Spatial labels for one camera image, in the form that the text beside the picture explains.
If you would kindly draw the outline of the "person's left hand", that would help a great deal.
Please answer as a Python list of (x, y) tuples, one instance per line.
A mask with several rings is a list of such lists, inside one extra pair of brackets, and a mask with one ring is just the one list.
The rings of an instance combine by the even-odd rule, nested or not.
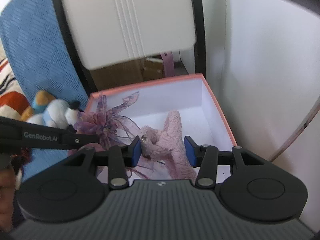
[(9, 232), (19, 221), (19, 209), (15, 199), (16, 174), (12, 165), (1, 171), (1, 229)]

